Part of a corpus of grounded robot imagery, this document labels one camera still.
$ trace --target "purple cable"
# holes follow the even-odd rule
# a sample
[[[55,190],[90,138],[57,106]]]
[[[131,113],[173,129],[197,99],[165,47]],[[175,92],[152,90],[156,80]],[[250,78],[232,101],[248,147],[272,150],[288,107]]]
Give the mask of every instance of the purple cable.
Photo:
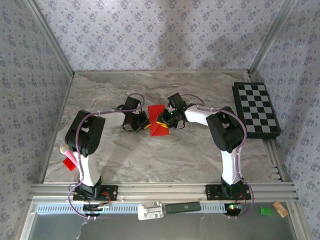
[[[118,113],[118,112],[121,112],[121,113],[125,113],[125,112],[134,112],[134,111],[137,111],[137,110],[140,110],[142,109],[142,107],[145,105],[145,97],[140,94],[140,93],[131,93],[128,95],[128,97],[132,96],[132,95],[139,95],[141,98],[142,98],[142,103],[139,107],[135,108],[135,109],[127,109],[127,110],[117,110],[117,109],[113,109],[113,110],[109,110],[109,111],[102,111],[102,112],[93,112],[93,113],[89,113],[88,115],[86,115],[79,123],[78,125],[78,128],[76,129],[76,133],[75,133],[75,146],[76,146],[76,151],[78,153],[78,160],[79,160],[79,170],[81,172],[81,175],[82,175],[82,178],[80,180],[80,182],[78,184],[76,184],[73,188],[71,188],[71,190],[69,191],[68,193],[68,196],[67,196],[67,200],[68,200],[68,203],[70,205],[70,207],[74,210],[74,212],[79,215],[80,217],[82,218],[85,218],[87,219],[88,217],[85,216],[85,215],[82,215],[80,212],[78,212],[76,210],[76,208],[72,205],[71,203],[71,200],[70,200],[70,195],[72,192],[75,191],[75,189],[80,186],[82,184],[82,182],[84,181],[84,169],[82,167],[82,164],[81,164],[81,153],[80,153],[80,147],[79,147],[79,133],[80,133],[80,130],[81,130],[81,127],[82,127],[82,124],[91,116],[94,116],[94,115],[105,115],[105,114],[111,114],[111,113]]]
[[[199,105],[201,105],[201,106],[204,106],[204,105],[205,105],[205,102],[204,102],[200,97],[198,97],[197,95],[190,94],[190,93],[185,93],[185,94],[182,94],[182,95],[181,95],[181,97],[183,97],[183,96],[194,97],[194,98],[198,99],[198,100],[201,102],[201,104],[199,104]]]
[[[222,110],[222,109],[213,109],[213,108],[203,108],[203,107],[199,107],[197,106],[196,107],[198,110],[200,111],[204,111],[204,112],[221,112],[221,113],[224,113],[224,114],[227,114],[227,115],[230,115],[231,117],[233,117],[235,120],[237,120],[239,122],[239,124],[241,125],[242,129],[243,129],[243,140],[242,142],[240,143],[240,145],[235,149],[235,171],[236,171],[236,174],[238,174],[238,177],[240,178],[241,182],[243,182],[245,185],[248,186],[249,190],[250,190],[250,193],[251,193],[251,199],[252,199],[252,202],[251,202],[251,205],[249,207],[249,209],[241,214],[240,216],[237,216],[237,217],[243,217],[245,215],[247,215],[252,207],[254,206],[254,202],[255,202],[255,195],[254,195],[254,191],[251,187],[251,185],[249,183],[247,183],[240,175],[240,170],[239,170],[239,150],[240,148],[245,144],[246,142],[246,139],[247,139],[247,129],[244,125],[244,123],[240,120],[240,118],[238,118],[238,116],[236,116],[235,114],[229,112],[229,111],[226,111],[226,110]]]

